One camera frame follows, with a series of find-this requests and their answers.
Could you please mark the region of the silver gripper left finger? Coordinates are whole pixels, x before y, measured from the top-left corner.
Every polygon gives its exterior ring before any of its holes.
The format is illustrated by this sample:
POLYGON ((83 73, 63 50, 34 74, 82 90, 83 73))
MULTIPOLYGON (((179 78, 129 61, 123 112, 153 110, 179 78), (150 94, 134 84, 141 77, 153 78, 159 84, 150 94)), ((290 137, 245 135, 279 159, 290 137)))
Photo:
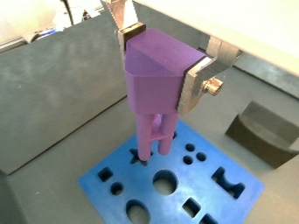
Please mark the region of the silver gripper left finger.
POLYGON ((105 0, 105 4, 117 23, 121 53, 126 56, 127 41, 146 31, 146 24, 138 20, 133 0, 105 0))

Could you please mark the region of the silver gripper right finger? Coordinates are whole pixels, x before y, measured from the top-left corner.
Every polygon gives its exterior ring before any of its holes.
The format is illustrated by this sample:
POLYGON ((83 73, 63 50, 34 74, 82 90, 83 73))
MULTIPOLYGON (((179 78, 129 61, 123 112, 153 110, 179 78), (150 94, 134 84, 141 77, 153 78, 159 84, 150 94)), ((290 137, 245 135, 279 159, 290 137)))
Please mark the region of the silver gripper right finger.
POLYGON ((186 115, 198 105, 202 96, 217 95, 223 82, 217 76, 235 64, 242 51, 223 40, 211 37, 207 56, 187 70, 178 103, 178 112, 186 115))

